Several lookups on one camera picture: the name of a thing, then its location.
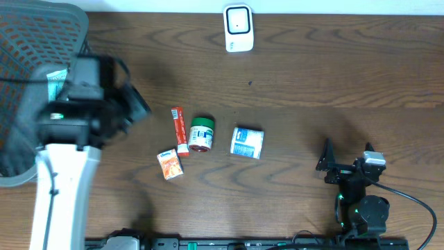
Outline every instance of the wooden table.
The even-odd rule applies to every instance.
[[[324,139],[341,163],[367,141],[383,151],[381,183],[444,219],[444,17],[255,15],[255,47],[227,53],[221,15],[90,13],[97,53],[123,58],[153,110],[103,152],[88,237],[133,227],[183,237],[332,235],[335,185],[315,172]],[[171,106],[216,120],[214,148],[163,179],[156,155],[176,146]],[[265,131],[260,160],[230,155],[235,126]],[[385,236],[425,239],[430,214],[391,204]],[[0,189],[0,249],[27,249],[35,185]],[[427,249],[442,249],[439,225]]]

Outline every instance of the small orange and white box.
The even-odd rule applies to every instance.
[[[183,174],[182,166],[180,165],[179,157],[175,149],[159,153],[157,159],[159,160],[160,166],[162,166],[165,180]]]

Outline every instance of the white background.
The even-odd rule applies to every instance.
[[[47,0],[85,11],[222,13],[246,3],[254,13],[444,15],[444,0]]]

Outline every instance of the laundry basket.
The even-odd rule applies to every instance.
[[[66,3],[0,0],[0,77],[30,79],[41,67],[66,69],[89,50],[88,18]],[[0,81],[0,186],[36,175],[35,114],[48,102],[47,84]]]

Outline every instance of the red tube package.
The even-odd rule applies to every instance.
[[[185,132],[185,121],[183,119],[183,108],[171,108],[171,113],[173,113],[174,127],[176,128],[176,137],[178,139],[178,156],[189,156],[187,132]]]

